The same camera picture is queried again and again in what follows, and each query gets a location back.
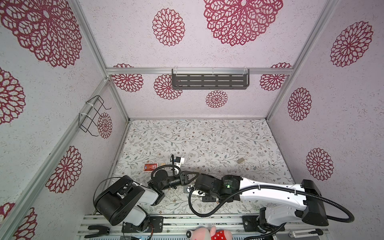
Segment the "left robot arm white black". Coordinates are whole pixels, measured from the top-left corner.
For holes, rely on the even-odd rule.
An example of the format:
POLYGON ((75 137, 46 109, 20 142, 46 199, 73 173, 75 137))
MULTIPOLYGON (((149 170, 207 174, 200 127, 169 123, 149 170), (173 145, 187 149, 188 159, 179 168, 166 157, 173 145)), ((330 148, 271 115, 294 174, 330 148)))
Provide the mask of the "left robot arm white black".
POLYGON ((165 197, 164 190, 188 186, 199 175, 197 172, 182 171, 177 166, 164 165, 151 172, 147 187, 124 175, 94 196, 93 204, 112 226, 126 223, 143 232, 150 225, 150 215, 139 204, 156 206, 165 197))

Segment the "beige battery cover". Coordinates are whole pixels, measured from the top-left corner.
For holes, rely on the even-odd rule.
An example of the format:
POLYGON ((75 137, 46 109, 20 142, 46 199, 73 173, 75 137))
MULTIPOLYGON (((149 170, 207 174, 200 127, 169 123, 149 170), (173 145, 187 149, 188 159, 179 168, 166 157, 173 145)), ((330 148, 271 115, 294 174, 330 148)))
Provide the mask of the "beige battery cover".
POLYGON ((245 161, 244 158, 240 158, 240 159, 237 160, 237 163, 238 163, 238 164, 242 164, 244 161, 245 161))

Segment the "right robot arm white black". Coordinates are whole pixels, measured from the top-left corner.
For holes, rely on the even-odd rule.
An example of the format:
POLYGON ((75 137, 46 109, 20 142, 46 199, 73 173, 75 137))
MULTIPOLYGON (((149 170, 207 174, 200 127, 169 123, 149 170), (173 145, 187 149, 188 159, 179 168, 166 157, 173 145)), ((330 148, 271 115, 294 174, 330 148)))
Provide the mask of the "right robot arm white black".
POLYGON ((201 174, 195 181, 194 189, 218 199, 221 203, 231 194, 243 191, 231 197, 229 202, 260 200, 276 204, 276 207, 260 210, 259 225, 262 228, 299 221, 319 227, 329 225, 323 202, 299 194, 302 191, 320 197, 321 192, 313 181, 303 180, 301 184, 295 185, 268 184, 267 189, 262 188, 265 184, 234 175, 217 179, 201 174))

